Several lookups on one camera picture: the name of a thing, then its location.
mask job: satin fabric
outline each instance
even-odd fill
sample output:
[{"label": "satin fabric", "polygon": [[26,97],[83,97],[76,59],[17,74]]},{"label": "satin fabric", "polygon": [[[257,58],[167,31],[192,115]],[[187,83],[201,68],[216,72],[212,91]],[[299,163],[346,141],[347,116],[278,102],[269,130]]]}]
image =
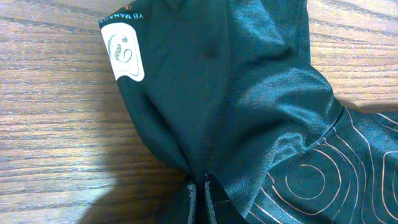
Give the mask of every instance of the satin fabric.
[{"label": "satin fabric", "polygon": [[398,115],[342,107],[310,65],[303,0],[138,0],[142,140],[188,174],[159,223],[398,223]]}]

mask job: wooden surface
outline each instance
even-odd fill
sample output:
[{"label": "wooden surface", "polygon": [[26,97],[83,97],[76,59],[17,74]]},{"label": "wooden surface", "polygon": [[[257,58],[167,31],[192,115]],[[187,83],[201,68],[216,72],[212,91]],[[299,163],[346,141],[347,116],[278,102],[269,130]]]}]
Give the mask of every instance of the wooden surface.
[{"label": "wooden surface", "polygon": [[[181,183],[137,136],[98,29],[129,1],[0,2],[0,223],[150,223]],[[308,8],[337,97],[398,109],[398,3]]]}]

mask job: embroidered logo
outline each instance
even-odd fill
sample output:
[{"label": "embroidered logo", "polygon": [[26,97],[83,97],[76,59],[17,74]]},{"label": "embroidered logo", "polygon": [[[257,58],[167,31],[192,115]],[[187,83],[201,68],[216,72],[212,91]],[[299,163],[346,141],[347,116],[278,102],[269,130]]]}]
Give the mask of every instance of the embroidered logo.
[{"label": "embroidered logo", "polygon": [[104,26],[101,33],[108,51],[116,81],[127,76],[134,81],[144,79],[137,33],[129,24],[122,22]]}]

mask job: fabric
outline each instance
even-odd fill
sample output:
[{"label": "fabric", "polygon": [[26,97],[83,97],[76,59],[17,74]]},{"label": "fabric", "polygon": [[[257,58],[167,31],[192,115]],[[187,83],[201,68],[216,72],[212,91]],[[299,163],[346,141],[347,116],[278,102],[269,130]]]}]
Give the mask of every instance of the fabric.
[{"label": "fabric", "polygon": [[138,0],[99,26],[140,137],[188,174],[159,223],[398,223],[398,114],[339,104],[305,1]]}]

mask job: green fabric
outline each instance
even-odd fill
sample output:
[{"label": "green fabric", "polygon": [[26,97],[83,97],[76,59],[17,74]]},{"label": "green fabric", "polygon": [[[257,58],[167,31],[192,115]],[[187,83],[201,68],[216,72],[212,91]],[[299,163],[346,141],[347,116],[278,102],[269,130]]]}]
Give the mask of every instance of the green fabric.
[{"label": "green fabric", "polygon": [[398,114],[336,101],[310,65],[305,5],[138,0],[100,22],[135,29],[145,77],[117,80],[123,100],[196,187],[159,223],[189,223],[192,204],[195,223],[398,223]]}]

